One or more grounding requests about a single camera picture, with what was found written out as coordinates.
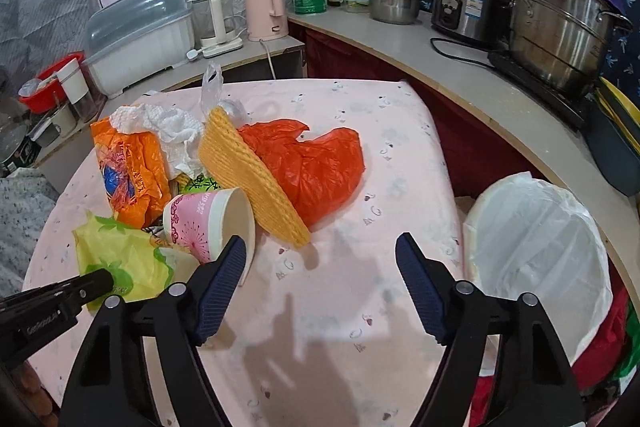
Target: metal bolt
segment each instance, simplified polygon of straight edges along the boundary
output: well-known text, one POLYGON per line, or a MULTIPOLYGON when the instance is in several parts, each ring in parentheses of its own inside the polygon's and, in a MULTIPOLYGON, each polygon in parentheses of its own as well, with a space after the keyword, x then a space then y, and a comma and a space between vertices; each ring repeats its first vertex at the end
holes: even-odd
POLYGON ((104 301, 107 308, 115 308, 118 304, 120 304, 120 298, 117 295, 111 295, 104 301))
POLYGON ((171 286, 169 286, 169 295, 172 295, 174 297, 179 297, 180 295, 182 295, 186 291, 187 291, 187 286, 185 286, 181 282, 177 282, 177 283, 172 284, 171 286))
POLYGON ((456 291, 462 295, 471 295, 474 292, 474 286, 469 281, 459 281, 456 283, 456 291))
POLYGON ((522 301, 527 305, 527 306, 535 306, 536 304, 538 304, 538 298, 533 295, 533 293, 525 293, 522 295, 522 301))

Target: pink and white paper cup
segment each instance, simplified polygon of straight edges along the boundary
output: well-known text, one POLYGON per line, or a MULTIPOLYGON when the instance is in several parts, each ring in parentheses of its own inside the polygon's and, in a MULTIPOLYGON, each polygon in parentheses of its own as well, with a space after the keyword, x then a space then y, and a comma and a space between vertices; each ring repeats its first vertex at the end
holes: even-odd
POLYGON ((164 207, 164 234, 168 241, 187 247, 201 263, 215 261, 233 235, 246 246, 246 264, 240 284, 251 266, 255 250, 255 219, 242 188, 200 194, 180 194, 164 207))

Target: red plastic bag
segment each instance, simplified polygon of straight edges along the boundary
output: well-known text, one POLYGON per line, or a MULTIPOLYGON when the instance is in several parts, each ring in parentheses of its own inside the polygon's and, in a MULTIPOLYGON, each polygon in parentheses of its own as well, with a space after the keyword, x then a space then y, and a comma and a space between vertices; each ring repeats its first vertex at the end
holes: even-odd
POLYGON ((274 120, 243 125, 238 132, 310 227, 349 200, 362 178, 364 160, 353 129, 340 127, 315 140, 298 141, 308 130, 297 120, 274 120))

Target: patterned tablecloth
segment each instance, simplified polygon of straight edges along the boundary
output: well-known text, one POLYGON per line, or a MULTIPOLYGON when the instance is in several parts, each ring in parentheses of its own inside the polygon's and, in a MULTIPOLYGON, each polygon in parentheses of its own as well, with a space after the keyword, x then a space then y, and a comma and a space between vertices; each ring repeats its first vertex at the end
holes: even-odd
MULTIPOLYGON (((426 256, 462 275, 460 226, 431 115, 404 82, 276 80, 225 84, 252 122, 295 118, 310 139, 346 126, 360 134, 366 171, 354 197, 312 229, 300 251, 260 232, 254 263, 220 331, 200 348, 233 425, 410 425, 443 350, 424 333, 395 263, 411 232, 426 256)), ((143 97, 202 118, 200 89, 143 97)), ((71 231, 86 211, 109 216, 92 152, 50 214, 25 289, 78 275, 71 231)), ((91 317, 31 358, 62 402, 91 317)), ((175 416, 147 339, 150 380, 163 425, 175 416)))

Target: gray speckled fabric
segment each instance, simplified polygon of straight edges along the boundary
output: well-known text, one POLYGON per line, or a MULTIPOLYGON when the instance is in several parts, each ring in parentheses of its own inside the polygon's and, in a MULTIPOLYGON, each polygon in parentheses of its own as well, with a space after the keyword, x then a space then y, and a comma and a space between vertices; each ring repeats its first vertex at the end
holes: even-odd
POLYGON ((36 169, 0 179, 0 298, 22 291, 24 274, 59 194, 36 169))

